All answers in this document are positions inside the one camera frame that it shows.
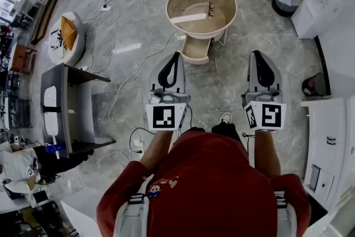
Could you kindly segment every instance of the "electrical outlet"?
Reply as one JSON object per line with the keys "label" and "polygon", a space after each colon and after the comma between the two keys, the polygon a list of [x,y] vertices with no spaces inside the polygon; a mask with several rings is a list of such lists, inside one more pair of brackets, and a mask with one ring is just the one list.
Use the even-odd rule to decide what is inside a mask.
{"label": "electrical outlet", "polygon": [[89,71],[89,70],[90,70],[90,68],[89,68],[87,65],[81,67],[80,69],[81,69],[82,71]]}
{"label": "electrical outlet", "polygon": [[101,7],[100,11],[103,11],[103,12],[107,12],[107,11],[111,11],[112,7],[111,6],[106,6],[106,7]]}
{"label": "electrical outlet", "polygon": [[134,151],[142,151],[142,153],[137,153],[137,154],[139,154],[139,158],[142,158],[143,154],[144,154],[143,142],[138,139],[135,139],[135,140],[133,140],[132,146],[133,146],[132,149]]}

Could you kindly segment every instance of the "desk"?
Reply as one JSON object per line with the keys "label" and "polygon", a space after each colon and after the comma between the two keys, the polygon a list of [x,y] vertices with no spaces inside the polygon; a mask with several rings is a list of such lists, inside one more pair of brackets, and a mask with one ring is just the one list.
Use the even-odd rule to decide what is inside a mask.
{"label": "desk", "polygon": [[37,51],[15,43],[12,47],[8,70],[29,74],[32,70]]}
{"label": "desk", "polygon": [[64,63],[42,74],[40,104],[43,140],[53,145],[54,134],[57,144],[65,144],[65,149],[58,152],[60,157],[69,158],[71,154],[116,142],[112,138],[97,138],[94,135],[91,80],[111,81]]}

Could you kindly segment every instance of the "white wall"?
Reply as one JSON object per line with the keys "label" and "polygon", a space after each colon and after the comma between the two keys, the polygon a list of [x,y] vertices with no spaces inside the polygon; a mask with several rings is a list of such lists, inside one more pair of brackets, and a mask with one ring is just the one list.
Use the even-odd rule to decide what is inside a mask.
{"label": "white wall", "polygon": [[355,3],[318,35],[334,97],[355,94]]}
{"label": "white wall", "polygon": [[326,59],[333,97],[355,94],[355,1],[318,35]]}

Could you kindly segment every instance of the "gray floor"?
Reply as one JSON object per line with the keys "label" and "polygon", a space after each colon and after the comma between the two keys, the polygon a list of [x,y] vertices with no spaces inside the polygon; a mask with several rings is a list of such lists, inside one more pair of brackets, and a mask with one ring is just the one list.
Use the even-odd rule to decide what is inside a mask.
{"label": "gray floor", "polygon": [[[164,46],[174,29],[165,15],[167,0],[113,2],[116,3],[115,11],[120,13],[119,20],[103,29],[95,27],[93,21],[86,21],[89,33],[87,45],[94,49],[93,70],[100,70],[105,66],[111,51],[112,42],[108,33],[111,31],[115,41],[114,55],[107,69],[100,75],[112,77],[119,86],[136,70],[146,55]],[[287,118],[284,130],[274,132],[282,172],[302,176],[307,155],[308,122],[305,110],[300,107],[300,101],[303,99],[301,83],[321,71],[317,49],[313,41],[297,39],[291,21],[273,11],[271,0],[237,0],[237,3],[238,14],[229,29],[226,46],[215,44],[209,54],[210,62],[206,65],[185,65],[186,92],[191,95],[190,105],[193,109],[192,125],[210,130],[218,123],[221,113],[229,111],[233,115],[237,131],[251,133],[242,110],[240,94],[247,88],[249,54],[252,50],[259,49],[276,63],[282,73]],[[49,27],[67,11],[77,12],[82,19],[93,18],[95,11],[102,5],[102,0],[59,0]],[[29,77],[29,97],[33,101],[31,119],[34,128],[28,135],[39,141],[42,141],[40,77],[53,66],[47,55],[46,38],[36,47],[38,57],[34,71]],[[137,75],[123,86],[114,109],[115,119],[126,118],[135,127],[148,127],[144,105],[149,91],[149,74],[162,58],[181,46],[182,40],[174,36],[163,52],[144,62]],[[131,51],[122,52],[124,48]],[[90,65],[91,59],[90,51],[86,50],[77,67]],[[131,126],[125,121],[111,123],[108,120],[108,112],[116,94],[113,84],[94,82],[92,92],[97,134],[107,134],[118,142],[97,150],[87,162],[62,174],[56,184],[51,186],[54,196],[58,199],[82,188],[105,190],[123,168],[116,163],[114,154],[101,160],[93,169],[95,163],[103,155],[117,149],[126,156],[129,155],[128,139],[132,131]],[[182,130],[186,130],[189,123],[190,114],[186,117]],[[140,135],[147,146],[151,135],[145,132],[140,132]],[[250,143],[250,151],[253,164],[253,141]],[[126,164],[120,154],[117,155],[117,160]]]}

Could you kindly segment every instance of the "shoe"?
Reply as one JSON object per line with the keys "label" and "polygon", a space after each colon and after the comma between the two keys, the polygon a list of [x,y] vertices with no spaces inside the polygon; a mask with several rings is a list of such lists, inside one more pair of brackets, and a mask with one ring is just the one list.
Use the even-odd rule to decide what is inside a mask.
{"label": "shoe", "polygon": [[220,123],[224,122],[226,124],[230,124],[232,122],[232,114],[231,113],[224,113],[220,118]]}

